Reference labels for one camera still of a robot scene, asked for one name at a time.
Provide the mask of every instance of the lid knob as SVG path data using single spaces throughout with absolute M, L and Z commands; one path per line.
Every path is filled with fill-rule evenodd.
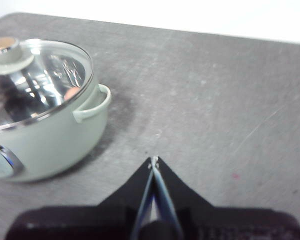
M 22 57 L 19 40 L 14 37 L 0 37 L 0 64 L 11 64 Z

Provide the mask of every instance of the white wall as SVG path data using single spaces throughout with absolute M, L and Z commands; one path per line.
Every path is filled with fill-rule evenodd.
M 300 0 L 0 0 L 13 12 L 300 43 Z

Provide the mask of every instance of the pot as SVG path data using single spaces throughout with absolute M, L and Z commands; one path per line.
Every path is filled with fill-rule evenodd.
M 0 38 L 0 178 L 38 180 L 77 163 L 101 138 L 110 101 L 78 46 Z

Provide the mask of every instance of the gray table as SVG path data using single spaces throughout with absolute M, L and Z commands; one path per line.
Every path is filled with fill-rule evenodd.
M 153 155 L 217 206 L 300 221 L 300 45 L 24 13 L 1 18 L 0 36 L 79 45 L 113 93 L 83 161 L 0 181 L 0 239 L 25 210 L 100 203 Z

